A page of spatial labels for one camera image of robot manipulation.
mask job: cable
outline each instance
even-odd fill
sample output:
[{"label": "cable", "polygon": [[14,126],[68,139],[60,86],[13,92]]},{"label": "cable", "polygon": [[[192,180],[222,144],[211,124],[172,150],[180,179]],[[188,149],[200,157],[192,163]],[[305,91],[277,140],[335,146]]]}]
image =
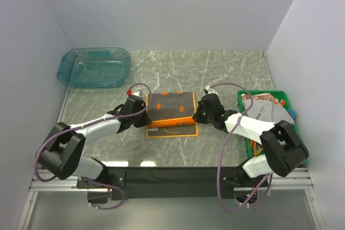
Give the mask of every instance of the cable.
[{"label": "cable", "polygon": [[[116,120],[116,119],[121,119],[121,118],[128,118],[128,117],[133,117],[133,116],[136,116],[136,115],[139,115],[141,113],[143,113],[144,111],[147,110],[147,108],[149,107],[150,103],[151,103],[151,100],[152,100],[152,92],[151,92],[151,89],[145,84],[145,83],[135,83],[133,85],[130,86],[129,90],[131,90],[134,86],[137,86],[137,85],[142,85],[142,86],[145,86],[146,89],[148,90],[149,92],[149,103],[145,106],[145,108],[143,108],[142,110],[138,111],[137,113],[133,113],[133,114],[127,114],[127,115],[119,115],[119,116],[113,116],[113,117],[107,117],[105,120],[106,121],[110,121],[110,120]],[[48,138],[42,145],[41,147],[38,149],[37,151],[37,154],[36,154],[36,157],[35,157],[35,160],[34,160],[34,175],[37,177],[38,180],[40,180],[41,182],[50,182],[51,180],[55,179],[56,176],[53,176],[49,179],[44,179],[42,178],[40,175],[39,175],[39,172],[38,172],[38,161],[39,161],[39,158],[42,154],[42,152],[44,151],[44,149],[47,147],[47,145],[52,141],[54,140],[55,138],[63,135],[63,134],[66,134],[66,133],[69,133],[69,132],[72,132],[72,131],[76,131],[76,130],[80,130],[82,128],[87,128],[87,127],[90,127],[90,126],[93,126],[99,122],[102,122],[104,121],[103,118],[99,119],[99,120],[96,120],[96,121],[92,121],[92,122],[89,122],[89,123],[86,123],[84,124],[84,126],[78,126],[78,127],[74,127],[74,128],[71,128],[71,129],[66,129],[64,131],[61,131],[55,135],[53,135],[52,137]],[[122,201],[117,204],[116,206],[114,207],[110,207],[110,208],[101,208],[101,207],[97,207],[98,209],[102,209],[102,210],[108,210],[108,209],[112,209],[112,208],[116,208],[116,207],[119,207],[125,200],[125,193],[123,190],[121,190],[120,188],[118,187],[115,187],[115,186],[111,186],[111,185],[107,185],[107,184],[102,184],[102,183],[97,183],[97,185],[100,185],[100,186],[103,186],[103,187],[107,187],[107,188],[112,188],[112,189],[116,189],[118,191],[120,191],[122,193]]]},{"label": "cable", "polygon": [[[231,85],[231,86],[237,86],[239,88],[241,88],[242,90],[244,90],[245,92],[247,92],[247,94],[250,96],[250,99],[251,99],[251,103],[250,105],[248,106],[248,108],[246,108],[242,113],[241,115],[243,116],[244,114],[246,114],[248,112],[249,109],[252,108],[253,104],[254,104],[254,99],[253,99],[253,96],[250,94],[250,92],[245,89],[244,87],[240,86],[239,84],[237,83],[217,83],[215,85],[212,85],[210,86],[210,88],[213,88],[213,87],[216,87],[216,86],[222,86],[222,85]],[[230,132],[228,133],[228,135],[226,136],[226,139],[224,141],[224,144],[222,146],[222,149],[220,150],[220,155],[219,155],[219,160],[218,160],[218,166],[217,166],[217,196],[218,196],[218,200],[222,206],[222,208],[227,211],[228,213],[233,213],[233,212],[236,212],[238,210],[240,210],[241,208],[243,208],[244,206],[246,206],[247,202],[252,198],[252,196],[256,193],[256,191],[258,190],[258,188],[260,188],[260,186],[265,182],[265,180],[267,179],[267,177],[269,175],[265,175],[262,180],[259,182],[259,184],[255,187],[255,189],[251,192],[251,194],[246,198],[246,200],[241,204],[239,205],[237,208],[233,209],[233,210],[230,210],[228,209],[225,204],[224,204],[224,200],[222,199],[222,195],[220,193],[220,169],[222,167],[222,158],[223,158],[223,153],[224,153],[224,149],[225,149],[225,146],[229,140],[229,138],[231,137],[231,135],[233,134],[233,132],[236,130],[236,128],[239,126],[240,122],[241,122],[241,119],[242,119],[242,116],[238,118],[235,126],[230,130]],[[266,192],[264,193],[264,195],[257,201],[255,202],[254,204],[257,204],[258,202],[262,201],[263,198],[266,197],[270,187],[271,187],[271,182],[272,182],[272,176],[271,176],[271,179],[270,179],[270,183],[268,184],[268,187],[267,187],[267,190]]]}]

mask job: folded cloth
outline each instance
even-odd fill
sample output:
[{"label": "folded cloth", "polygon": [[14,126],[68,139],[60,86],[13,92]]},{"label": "folded cloth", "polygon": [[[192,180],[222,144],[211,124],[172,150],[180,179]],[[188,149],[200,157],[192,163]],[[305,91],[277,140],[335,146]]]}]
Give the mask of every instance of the folded cloth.
[{"label": "folded cloth", "polygon": [[[244,108],[247,109],[251,104],[251,100],[244,100],[242,103]],[[295,124],[283,106],[267,100],[254,100],[253,107],[247,111],[247,116],[259,121],[280,122],[284,120],[291,125]]]}]

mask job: blue plastic container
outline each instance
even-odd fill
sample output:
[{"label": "blue plastic container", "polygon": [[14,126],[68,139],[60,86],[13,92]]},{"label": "blue plastic container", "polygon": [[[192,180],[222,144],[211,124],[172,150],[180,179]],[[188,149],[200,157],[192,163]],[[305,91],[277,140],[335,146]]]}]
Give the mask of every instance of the blue plastic container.
[{"label": "blue plastic container", "polygon": [[74,88],[115,88],[130,72],[130,55],[122,48],[76,48],[62,60],[59,80]]}]

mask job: gray wall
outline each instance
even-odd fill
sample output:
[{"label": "gray wall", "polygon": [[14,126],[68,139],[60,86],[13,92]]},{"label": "gray wall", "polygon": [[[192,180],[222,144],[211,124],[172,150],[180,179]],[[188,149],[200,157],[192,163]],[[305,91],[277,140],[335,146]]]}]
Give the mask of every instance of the gray wall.
[{"label": "gray wall", "polygon": [[56,78],[70,49],[46,0],[0,0],[0,228],[17,225],[33,159],[56,122],[65,86]]},{"label": "gray wall", "polygon": [[72,47],[266,51],[293,0],[48,0]]},{"label": "gray wall", "polygon": [[329,229],[344,229],[345,0],[295,0],[268,51],[276,89],[288,93]]}]

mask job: black mounting base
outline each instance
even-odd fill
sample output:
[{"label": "black mounting base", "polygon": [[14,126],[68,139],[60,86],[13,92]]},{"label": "black mounting base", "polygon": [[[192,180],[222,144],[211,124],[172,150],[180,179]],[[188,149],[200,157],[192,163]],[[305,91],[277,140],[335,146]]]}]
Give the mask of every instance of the black mounting base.
[{"label": "black mounting base", "polygon": [[[216,167],[203,168],[152,168],[152,167],[114,167],[109,168],[109,180],[112,185],[123,189],[128,199],[135,198],[177,198],[177,197],[215,197]],[[237,167],[223,167],[221,170],[222,197],[234,198],[234,187],[252,187],[254,182],[261,181],[263,176],[238,182]],[[77,182],[78,189],[102,188],[82,179]],[[90,203],[106,203],[107,193],[93,193]],[[118,191],[112,191],[111,200],[121,200]]]}]

